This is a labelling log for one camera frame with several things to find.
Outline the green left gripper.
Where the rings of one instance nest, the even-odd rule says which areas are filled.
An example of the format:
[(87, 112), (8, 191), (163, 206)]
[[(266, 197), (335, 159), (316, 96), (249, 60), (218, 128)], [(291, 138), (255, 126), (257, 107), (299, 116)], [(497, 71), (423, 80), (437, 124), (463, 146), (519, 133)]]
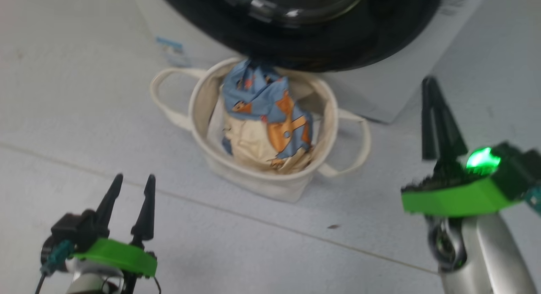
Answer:
[[(108, 237), (110, 234), (109, 223), (122, 183), (123, 174), (117, 174), (96, 209), (95, 228), (100, 237)], [(143, 244), (144, 241), (154, 238), (156, 178), (153, 174), (148, 177), (144, 196), (145, 200), (137, 222), (130, 232), (133, 236), (131, 244)], [(99, 238), (87, 251), (73, 253), (73, 257), (108, 265), (142, 277), (154, 278), (157, 271), (157, 259), (150, 253), (139, 247), (107, 238)]]

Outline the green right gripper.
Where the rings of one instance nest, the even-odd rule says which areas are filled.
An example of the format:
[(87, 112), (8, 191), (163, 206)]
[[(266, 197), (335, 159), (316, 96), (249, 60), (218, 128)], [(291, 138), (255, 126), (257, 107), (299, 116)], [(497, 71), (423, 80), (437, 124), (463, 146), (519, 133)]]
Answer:
[[(435, 140), (432, 87), (435, 84)], [(456, 159), (468, 153), (451, 108), (434, 76), (421, 83), (421, 136), (423, 159)], [(459, 165), (458, 174), (434, 172), (432, 176), (401, 189), (404, 211), (437, 217), (469, 217), (490, 214), (519, 202), (507, 200), (490, 176), (499, 158), (471, 158)]]

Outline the black round glass washer door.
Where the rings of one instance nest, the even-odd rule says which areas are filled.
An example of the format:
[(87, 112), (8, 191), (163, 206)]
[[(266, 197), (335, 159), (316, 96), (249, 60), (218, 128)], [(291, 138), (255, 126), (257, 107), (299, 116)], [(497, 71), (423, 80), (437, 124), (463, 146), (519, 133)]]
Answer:
[(278, 67), (369, 66), (410, 44), (441, 0), (164, 0), (226, 47)]

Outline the beige garment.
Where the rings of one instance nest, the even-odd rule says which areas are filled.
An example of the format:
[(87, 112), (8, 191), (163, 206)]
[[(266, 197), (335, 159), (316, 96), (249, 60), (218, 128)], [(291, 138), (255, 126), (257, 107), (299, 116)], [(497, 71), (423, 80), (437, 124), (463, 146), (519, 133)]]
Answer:
[(228, 114), (224, 118), (223, 145), (236, 163), (267, 174), (299, 173), (312, 161), (310, 147), (293, 146), (292, 151), (276, 151), (263, 121), (237, 119)]

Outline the blue garment with orange print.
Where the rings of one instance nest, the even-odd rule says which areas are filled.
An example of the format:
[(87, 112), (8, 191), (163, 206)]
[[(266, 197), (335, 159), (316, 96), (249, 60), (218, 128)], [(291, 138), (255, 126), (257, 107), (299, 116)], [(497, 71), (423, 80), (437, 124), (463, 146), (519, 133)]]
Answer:
[(237, 119), (261, 120), (276, 151), (310, 147), (312, 120), (290, 94), (289, 79), (273, 68), (244, 60), (225, 76), (226, 113)]

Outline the white front-load washing machine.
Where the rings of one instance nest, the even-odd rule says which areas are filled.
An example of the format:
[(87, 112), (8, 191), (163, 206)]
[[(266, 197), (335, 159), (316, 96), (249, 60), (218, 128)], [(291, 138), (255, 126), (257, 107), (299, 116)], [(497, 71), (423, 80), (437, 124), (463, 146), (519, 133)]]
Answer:
[[(330, 85), (344, 109), (391, 123), (482, 1), (468, 0), (468, 5), (455, 16), (441, 15), (437, 9), (417, 38), (384, 60), (352, 70), (311, 73)], [(182, 44), (191, 61), (188, 67), (208, 69), (228, 58), (250, 58), (204, 34), (164, 0), (135, 2), (155, 42), (159, 36)]]

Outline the cream canvas laundry basket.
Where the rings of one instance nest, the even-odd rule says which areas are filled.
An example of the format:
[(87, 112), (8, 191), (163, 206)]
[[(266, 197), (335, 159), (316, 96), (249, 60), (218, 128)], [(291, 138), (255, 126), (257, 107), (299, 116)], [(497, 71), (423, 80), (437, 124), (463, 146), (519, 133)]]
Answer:
[[(273, 68), (278, 74), (289, 79), (290, 94), (301, 109), (307, 109), (323, 115), (320, 123), (317, 144), (312, 147), (311, 163), (299, 173), (273, 175), (244, 167), (228, 155), (214, 148), (207, 138), (211, 115), (218, 102), (219, 86), (224, 83), (225, 76), (234, 66), (244, 60), (230, 58), (215, 64), (210, 69), (193, 67), (170, 67), (160, 71), (151, 81), (150, 95), (157, 107), (174, 125), (190, 132), (202, 151), (209, 168), (217, 175), (241, 188), (265, 196), (269, 199), (284, 202), (296, 202), (300, 199), (306, 186), (315, 173), (327, 178), (334, 178), (359, 169), (367, 160), (371, 150), (371, 131), (367, 119), (338, 107), (336, 96), (330, 86), (313, 74), (300, 71)], [(160, 99), (160, 86), (166, 78), (173, 74), (184, 74), (197, 78), (197, 84), (191, 93), (188, 113), (180, 113)], [(348, 119), (357, 122), (362, 131), (362, 142), (354, 162), (349, 167), (337, 170), (326, 163), (335, 144), (339, 120)]]

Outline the small printed text label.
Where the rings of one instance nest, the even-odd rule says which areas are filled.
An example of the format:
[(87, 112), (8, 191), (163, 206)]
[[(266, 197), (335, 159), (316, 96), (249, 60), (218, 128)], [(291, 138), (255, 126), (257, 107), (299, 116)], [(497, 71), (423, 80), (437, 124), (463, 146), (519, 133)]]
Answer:
[(438, 13), (446, 16), (455, 16), (468, 5), (468, 0), (441, 0)]

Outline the blue energy label sticker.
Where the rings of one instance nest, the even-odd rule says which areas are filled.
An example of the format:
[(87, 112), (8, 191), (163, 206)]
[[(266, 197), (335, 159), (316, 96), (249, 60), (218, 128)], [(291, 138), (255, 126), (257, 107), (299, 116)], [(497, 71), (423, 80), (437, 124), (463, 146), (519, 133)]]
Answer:
[(165, 59), (172, 65), (178, 67), (188, 67), (191, 61), (184, 52), (182, 44), (169, 39), (156, 37), (156, 43), (159, 45)]

